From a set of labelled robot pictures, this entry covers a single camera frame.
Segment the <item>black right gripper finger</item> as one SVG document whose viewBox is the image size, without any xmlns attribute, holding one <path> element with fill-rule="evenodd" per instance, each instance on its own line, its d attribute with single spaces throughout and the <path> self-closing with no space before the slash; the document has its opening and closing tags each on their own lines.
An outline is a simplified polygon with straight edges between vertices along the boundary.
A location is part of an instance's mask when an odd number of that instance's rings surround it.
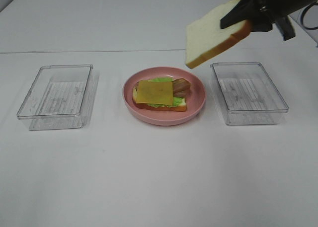
<svg viewBox="0 0 318 227">
<path fill-rule="evenodd" d="M 254 12 L 250 16 L 252 32 L 268 32 L 273 29 L 272 17 L 268 12 Z"/>
<path fill-rule="evenodd" d="M 240 0 L 238 4 L 220 20 L 220 28 L 225 29 L 243 20 L 256 25 L 260 22 L 260 13 L 254 0 Z"/>
</svg>

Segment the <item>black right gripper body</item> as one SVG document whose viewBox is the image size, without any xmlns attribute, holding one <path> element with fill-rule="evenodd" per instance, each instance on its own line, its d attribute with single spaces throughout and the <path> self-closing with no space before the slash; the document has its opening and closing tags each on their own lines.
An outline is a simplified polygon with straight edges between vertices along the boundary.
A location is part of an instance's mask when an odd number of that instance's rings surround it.
<svg viewBox="0 0 318 227">
<path fill-rule="evenodd" d="M 295 37 L 295 31 L 288 15 L 317 0 L 254 0 L 259 12 L 268 12 L 273 24 L 281 33 L 283 40 Z"/>
</svg>

